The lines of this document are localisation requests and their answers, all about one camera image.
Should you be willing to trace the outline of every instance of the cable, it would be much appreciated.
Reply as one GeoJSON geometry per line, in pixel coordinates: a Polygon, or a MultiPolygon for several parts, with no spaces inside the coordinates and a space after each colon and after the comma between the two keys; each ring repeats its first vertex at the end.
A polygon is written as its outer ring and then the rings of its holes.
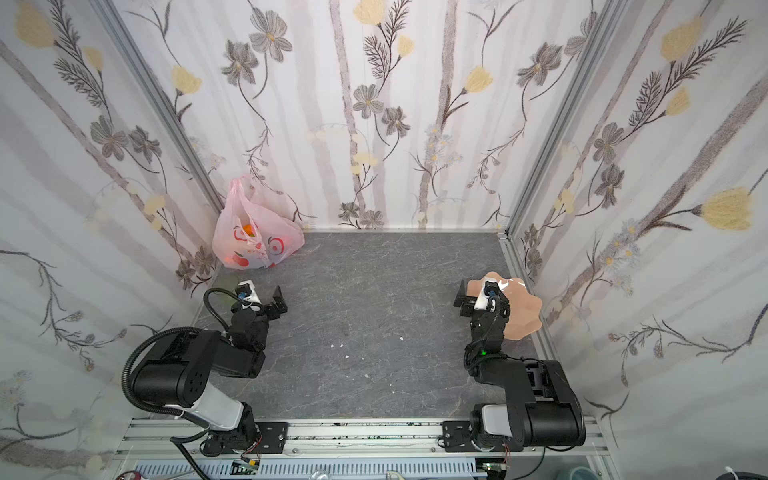
{"type": "Polygon", "coordinates": [[[210,314],[213,315],[214,318],[219,321],[219,323],[221,323],[221,326],[224,327],[224,331],[229,332],[230,326],[227,325],[227,322],[225,322],[224,319],[221,318],[221,315],[219,315],[219,313],[216,310],[214,310],[214,308],[210,305],[208,296],[212,293],[224,293],[225,295],[228,295],[234,298],[238,303],[240,303],[240,305],[243,305],[243,306],[245,306],[245,302],[241,298],[238,298],[237,295],[235,295],[234,293],[230,292],[229,290],[225,290],[223,288],[218,288],[218,287],[209,288],[208,290],[205,291],[205,293],[203,293],[203,304],[205,305],[205,308],[207,308],[210,314]]]}
{"type": "Polygon", "coordinates": [[[552,448],[552,447],[545,447],[545,448],[546,448],[546,449],[550,449],[550,450],[552,450],[553,452],[567,452],[568,450],[573,450],[575,447],[576,447],[576,445],[571,445],[571,446],[570,446],[570,447],[568,447],[567,449],[555,449],[555,448],[552,448]]]}
{"type": "Polygon", "coordinates": [[[530,472],[528,472],[525,475],[520,476],[520,477],[509,478],[511,476],[512,470],[511,470],[511,468],[509,468],[509,465],[507,465],[507,475],[505,475],[504,480],[520,480],[521,478],[525,478],[525,477],[529,477],[529,476],[533,475],[534,472],[536,472],[538,470],[538,468],[541,467],[541,464],[544,463],[544,455],[546,455],[546,454],[547,454],[547,449],[542,449],[541,450],[541,458],[538,461],[538,465],[536,465],[533,468],[533,470],[531,470],[530,472]]]}
{"type": "Polygon", "coordinates": [[[187,462],[190,464],[190,467],[197,473],[202,480],[211,480],[210,477],[203,472],[203,469],[200,468],[200,466],[197,464],[197,462],[194,461],[194,458],[192,458],[192,455],[187,451],[186,448],[184,448],[184,443],[193,442],[203,435],[206,435],[208,433],[208,429],[203,430],[202,432],[196,433],[192,435],[191,437],[170,437],[170,442],[173,443],[177,449],[179,449],[179,452],[184,456],[184,458],[187,460],[187,462]]]}
{"type": "MultiPolygon", "coordinates": [[[[250,460],[245,458],[245,455],[248,455],[249,453],[251,453],[253,451],[254,448],[259,446],[259,444],[261,443],[262,440],[264,440],[264,435],[260,436],[259,439],[256,442],[254,442],[253,445],[250,446],[249,449],[247,449],[245,452],[240,454],[240,460],[242,460],[243,462],[246,462],[248,465],[252,465],[250,463],[250,460]]],[[[261,455],[259,455],[259,452],[256,453],[256,456],[259,459],[259,462],[261,463],[261,455]]]]}

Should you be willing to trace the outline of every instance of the printed fruit graphic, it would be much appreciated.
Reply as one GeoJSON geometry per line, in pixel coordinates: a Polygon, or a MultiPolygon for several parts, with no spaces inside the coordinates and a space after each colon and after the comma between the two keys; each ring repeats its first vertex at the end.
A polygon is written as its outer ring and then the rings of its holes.
{"type": "Polygon", "coordinates": [[[247,242],[248,241],[247,238],[240,238],[240,237],[237,236],[237,234],[240,232],[240,227],[235,227],[234,230],[235,230],[234,231],[235,240],[239,240],[241,242],[247,242]]]}
{"type": "Polygon", "coordinates": [[[270,253],[273,255],[280,255],[286,249],[285,243],[277,237],[270,237],[269,245],[270,253]]]}
{"type": "Polygon", "coordinates": [[[248,259],[235,252],[232,256],[232,260],[240,266],[248,266],[248,259]]]}

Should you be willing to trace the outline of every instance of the gray flower print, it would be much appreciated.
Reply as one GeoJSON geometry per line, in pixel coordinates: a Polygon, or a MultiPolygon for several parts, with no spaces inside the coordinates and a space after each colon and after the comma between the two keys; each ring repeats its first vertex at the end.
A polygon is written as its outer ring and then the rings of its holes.
{"type": "Polygon", "coordinates": [[[616,158],[614,147],[619,145],[623,135],[624,129],[619,128],[616,122],[611,122],[603,127],[603,137],[594,141],[594,147],[597,148],[592,156],[594,161],[612,164],[616,158]]]}
{"type": "Polygon", "coordinates": [[[564,53],[567,56],[572,57],[574,55],[579,55],[584,50],[584,46],[586,46],[587,40],[589,39],[589,34],[592,32],[592,27],[594,27],[594,23],[597,19],[598,13],[591,12],[589,16],[581,22],[581,35],[570,37],[565,43],[564,53]]]}
{"type": "Polygon", "coordinates": [[[382,115],[382,122],[386,124],[386,134],[391,135],[395,133],[395,130],[397,130],[397,133],[401,137],[405,137],[408,134],[408,130],[411,129],[410,125],[407,125],[403,123],[403,118],[406,117],[406,114],[402,113],[402,108],[387,108],[384,110],[384,115],[382,115]]]}
{"type": "Polygon", "coordinates": [[[163,153],[160,149],[160,142],[150,140],[149,134],[138,125],[131,131],[129,137],[131,137],[131,143],[134,145],[134,151],[137,154],[144,154],[148,164],[152,163],[152,154],[156,154],[159,157],[163,153]]]}
{"type": "Polygon", "coordinates": [[[533,243],[536,241],[537,237],[538,231],[536,230],[534,224],[531,223],[531,226],[525,231],[525,233],[523,233],[523,243],[533,247],[533,243]]]}
{"type": "Polygon", "coordinates": [[[256,78],[253,76],[251,68],[258,67],[259,61],[250,50],[250,45],[240,41],[232,42],[227,40],[227,49],[224,52],[224,57],[232,62],[229,67],[221,68],[221,73],[227,76],[228,82],[232,85],[237,85],[240,78],[245,78],[250,84],[256,83],[256,78]]]}
{"type": "Polygon", "coordinates": [[[547,72],[560,66],[560,52],[562,45],[550,45],[546,41],[538,49],[536,55],[531,57],[533,65],[518,70],[518,85],[524,87],[533,80],[536,85],[543,85],[547,79],[547,72]]]}
{"type": "Polygon", "coordinates": [[[113,131],[112,122],[99,115],[98,121],[91,123],[91,138],[101,145],[101,154],[109,158],[112,154],[119,161],[125,154],[123,148],[128,146],[128,137],[123,131],[113,131]]]}
{"type": "Polygon", "coordinates": [[[283,61],[283,52],[293,50],[293,45],[283,38],[286,30],[288,30],[288,25],[277,13],[267,10],[265,15],[258,8],[254,8],[250,22],[260,30],[260,32],[248,35],[253,50],[261,53],[269,51],[270,57],[274,61],[283,61]]]}
{"type": "Polygon", "coordinates": [[[200,275],[207,275],[214,268],[216,257],[208,250],[205,245],[200,245],[200,249],[194,254],[194,266],[200,275]]]}
{"type": "Polygon", "coordinates": [[[594,193],[595,195],[602,195],[602,207],[609,208],[611,205],[616,204],[614,191],[617,188],[621,188],[621,181],[624,179],[624,171],[619,170],[619,167],[615,164],[611,164],[609,168],[603,170],[603,173],[600,174],[600,178],[603,180],[603,183],[594,190],[594,193]]]}
{"type": "Polygon", "coordinates": [[[525,265],[531,271],[531,276],[538,275],[538,269],[544,264],[544,260],[541,258],[541,254],[535,248],[531,248],[528,251],[528,259],[525,261],[525,265]]]}
{"type": "Polygon", "coordinates": [[[359,212],[360,212],[360,208],[357,205],[355,205],[355,202],[349,202],[349,203],[342,202],[341,213],[339,214],[339,218],[344,220],[345,222],[348,222],[350,217],[357,218],[359,212]]]}
{"type": "Polygon", "coordinates": [[[384,226],[384,215],[380,211],[366,210],[360,215],[360,225],[366,230],[371,230],[384,226]]]}
{"type": "Polygon", "coordinates": [[[355,89],[354,95],[357,103],[352,106],[352,109],[360,111],[363,118],[370,118],[371,113],[378,114],[384,110],[384,104],[376,100],[379,92],[376,91],[375,85],[371,84],[368,87],[360,85],[355,89]]]}
{"type": "Polygon", "coordinates": [[[192,286],[192,276],[194,274],[194,267],[189,260],[182,260],[179,262],[179,267],[176,269],[176,276],[184,283],[185,290],[192,286]]]}

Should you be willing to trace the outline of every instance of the yellow flower print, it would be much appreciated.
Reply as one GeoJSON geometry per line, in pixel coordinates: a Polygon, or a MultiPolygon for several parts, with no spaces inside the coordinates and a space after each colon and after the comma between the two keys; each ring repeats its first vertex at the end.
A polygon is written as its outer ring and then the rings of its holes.
{"type": "Polygon", "coordinates": [[[563,190],[563,193],[560,194],[560,198],[554,201],[554,209],[557,211],[560,211],[562,207],[565,207],[565,213],[572,214],[574,213],[574,195],[571,193],[569,189],[563,190]]]}
{"type": "Polygon", "coordinates": [[[400,38],[397,41],[397,55],[407,57],[413,51],[414,45],[415,42],[410,37],[400,35],[400,38]]]}
{"type": "Polygon", "coordinates": [[[661,39],[661,55],[667,61],[676,61],[694,46],[700,33],[701,17],[673,28],[661,39]]]}
{"type": "Polygon", "coordinates": [[[365,152],[358,152],[353,157],[354,161],[358,164],[368,164],[371,167],[375,167],[379,164],[379,159],[376,158],[374,155],[367,154],[365,152]]]}
{"type": "Polygon", "coordinates": [[[104,70],[104,58],[101,56],[101,51],[97,48],[83,47],[83,55],[85,55],[85,59],[88,60],[88,63],[96,71],[104,70]]]}
{"type": "Polygon", "coordinates": [[[688,90],[685,87],[680,87],[680,90],[670,99],[670,103],[667,105],[667,115],[681,114],[690,106],[690,97],[688,96],[688,90]]]}
{"type": "Polygon", "coordinates": [[[31,2],[18,4],[16,13],[16,36],[25,44],[35,48],[52,47],[55,40],[53,28],[48,19],[31,2]]]}
{"type": "Polygon", "coordinates": [[[471,94],[476,94],[485,90],[491,83],[493,83],[491,72],[484,67],[475,67],[469,72],[464,89],[471,94]]]}
{"type": "Polygon", "coordinates": [[[174,65],[170,79],[174,83],[174,87],[182,94],[193,94],[200,90],[200,85],[203,83],[202,79],[195,77],[180,65],[174,65]]]}
{"type": "Polygon", "coordinates": [[[165,197],[163,195],[152,195],[147,198],[147,202],[144,204],[144,213],[154,215],[162,208],[165,208],[165,197]]]}
{"type": "Polygon", "coordinates": [[[747,230],[752,197],[744,187],[732,188],[714,194],[706,202],[694,208],[692,213],[721,230],[747,230]]]}
{"type": "Polygon", "coordinates": [[[384,0],[361,0],[353,14],[364,25],[378,25],[384,19],[384,0]]]}

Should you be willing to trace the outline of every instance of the black cable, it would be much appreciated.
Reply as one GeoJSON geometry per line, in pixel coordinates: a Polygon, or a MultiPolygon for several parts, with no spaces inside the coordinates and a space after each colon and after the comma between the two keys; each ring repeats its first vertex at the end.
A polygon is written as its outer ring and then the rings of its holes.
{"type": "Polygon", "coordinates": [[[192,455],[190,455],[187,449],[184,448],[184,444],[189,442],[194,442],[195,440],[199,439],[203,435],[206,435],[207,433],[208,433],[208,429],[205,429],[202,432],[192,435],[191,437],[181,437],[181,438],[170,437],[170,442],[176,445],[176,448],[179,449],[179,452],[181,452],[181,454],[190,464],[190,467],[192,467],[195,473],[197,473],[202,480],[210,480],[210,477],[205,472],[203,472],[203,469],[200,468],[197,462],[194,461],[194,458],[192,458],[192,455]]]}
{"type": "MultiPolygon", "coordinates": [[[[739,480],[768,480],[768,477],[765,475],[761,475],[759,473],[752,473],[752,472],[733,472],[738,477],[739,480]]],[[[736,477],[733,476],[733,473],[723,473],[721,476],[717,477],[715,480],[736,480],[736,477]]]]}
{"type": "Polygon", "coordinates": [[[225,322],[224,319],[221,318],[221,315],[219,315],[219,313],[216,310],[214,310],[214,308],[210,305],[208,296],[212,293],[224,293],[225,295],[229,295],[243,306],[245,306],[245,302],[242,301],[242,299],[238,298],[237,295],[235,295],[234,293],[230,292],[229,290],[225,290],[223,288],[218,288],[218,287],[209,288],[208,290],[205,291],[205,293],[203,293],[203,304],[205,305],[205,308],[207,308],[210,314],[213,315],[214,318],[219,321],[219,323],[221,323],[221,326],[224,327],[224,331],[229,332],[230,326],[227,325],[227,322],[225,322]]]}
{"type": "Polygon", "coordinates": [[[526,473],[525,475],[523,475],[521,477],[510,478],[510,480],[520,480],[521,478],[525,478],[525,477],[529,477],[529,476],[533,475],[534,472],[536,472],[538,470],[538,468],[541,467],[541,464],[544,463],[544,455],[546,455],[546,453],[547,453],[547,449],[542,449],[541,450],[541,458],[538,461],[538,465],[536,465],[533,468],[533,470],[531,470],[530,472],[526,473]]]}
{"type": "Polygon", "coordinates": [[[574,448],[576,448],[576,445],[571,445],[567,449],[556,449],[556,448],[553,448],[553,447],[545,447],[545,448],[546,449],[550,449],[553,452],[567,452],[568,450],[573,450],[574,448]]]}

